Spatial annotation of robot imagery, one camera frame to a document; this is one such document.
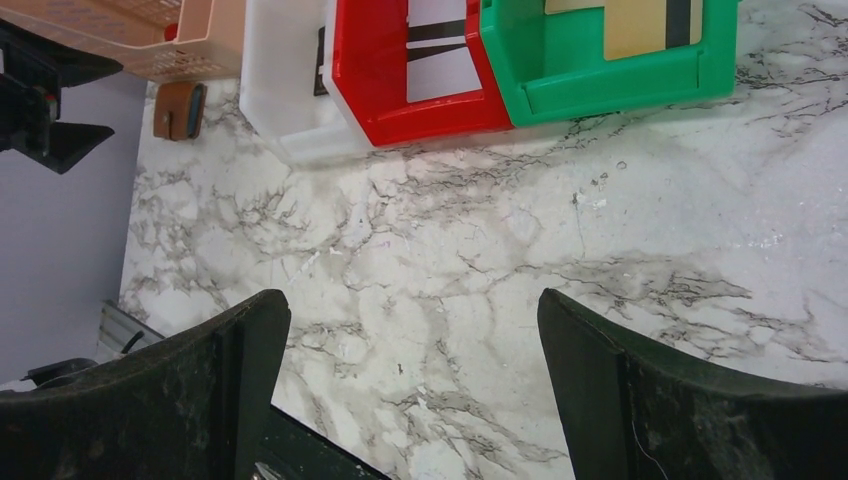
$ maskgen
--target white marble surface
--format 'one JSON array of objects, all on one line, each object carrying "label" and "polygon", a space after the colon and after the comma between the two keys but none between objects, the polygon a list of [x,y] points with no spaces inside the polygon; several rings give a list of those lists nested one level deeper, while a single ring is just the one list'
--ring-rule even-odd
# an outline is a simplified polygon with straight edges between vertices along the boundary
[{"label": "white marble surface", "polygon": [[150,134],[121,294],[164,333],[263,288],[274,404],[397,478],[567,478],[536,328],[554,287],[721,365],[848,386],[848,4],[740,4],[722,101],[292,171],[213,84]]}]

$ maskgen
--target small brown case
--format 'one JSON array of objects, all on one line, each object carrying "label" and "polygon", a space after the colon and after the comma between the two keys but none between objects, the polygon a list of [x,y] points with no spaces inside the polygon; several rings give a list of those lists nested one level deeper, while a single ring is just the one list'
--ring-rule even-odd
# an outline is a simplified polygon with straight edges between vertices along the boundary
[{"label": "small brown case", "polygon": [[168,140],[194,139],[200,134],[206,85],[197,82],[167,83],[156,93],[153,136]]}]

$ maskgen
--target black object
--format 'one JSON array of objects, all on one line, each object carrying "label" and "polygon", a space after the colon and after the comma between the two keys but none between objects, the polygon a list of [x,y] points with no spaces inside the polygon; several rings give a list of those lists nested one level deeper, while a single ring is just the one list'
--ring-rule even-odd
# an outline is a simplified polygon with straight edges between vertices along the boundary
[{"label": "black object", "polygon": [[0,20],[0,151],[14,148],[63,174],[115,132],[56,122],[62,88],[120,72],[120,63],[74,50]]},{"label": "black object", "polygon": [[0,478],[249,478],[290,320],[267,290],[59,386],[0,392]]},{"label": "black object", "polygon": [[407,42],[422,42],[443,38],[463,37],[465,42],[465,19],[441,23],[428,23],[409,27],[406,33]]},{"label": "black object", "polygon": [[256,463],[286,480],[389,478],[275,407]]},{"label": "black object", "polygon": [[846,478],[848,393],[705,362],[553,290],[538,322],[578,480]]},{"label": "black object", "polygon": [[30,370],[27,372],[27,376],[24,377],[23,380],[32,380],[32,383],[34,383],[37,387],[41,387],[51,380],[81,372],[95,365],[97,365],[97,362],[94,360],[89,360],[87,358],[72,358],[70,360],[65,360],[64,362],[58,362]]},{"label": "black object", "polygon": [[318,60],[315,61],[315,84],[312,86],[312,95],[320,97],[329,95],[327,87],[324,86],[324,32],[326,27],[318,29]]},{"label": "black object", "polygon": [[692,0],[666,0],[665,48],[691,45]]},{"label": "black object", "polygon": [[127,342],[127,344],[124,345],[124,348],[121,349],[121,355],[126,355],[126,354],[130,353],[130,350],[132,350],[132,347],[134,347],[135,344],[138,343],[138,341],[141,340],[142,338],[144,338],[144,330],[139,330],[139,331],[135,332],[135,334],[133,334],[132,338],[130,338],[130,340]]}]

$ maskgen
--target wall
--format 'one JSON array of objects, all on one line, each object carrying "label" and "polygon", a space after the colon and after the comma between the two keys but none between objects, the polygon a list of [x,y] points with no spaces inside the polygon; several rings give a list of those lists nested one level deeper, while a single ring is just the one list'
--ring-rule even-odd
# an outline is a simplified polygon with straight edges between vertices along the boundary
[{"label": "wall", "polygon": [[115,130],[65,175],[0,153],[0,383],[94,353],[100,302],[120,288],[145,85],[63,91],[62,121]]}]

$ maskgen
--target orange plastic basket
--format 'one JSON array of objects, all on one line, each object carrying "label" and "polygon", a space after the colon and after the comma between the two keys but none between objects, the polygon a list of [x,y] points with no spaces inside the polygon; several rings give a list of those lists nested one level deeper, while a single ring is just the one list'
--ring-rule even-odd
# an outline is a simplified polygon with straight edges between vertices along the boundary
[{"label": "orange plastic basket", "polygon": [[[155,82],[236,77],[245,0],[3,0],[0,18]],[[165,29],[177,24],[177,36]]]}]

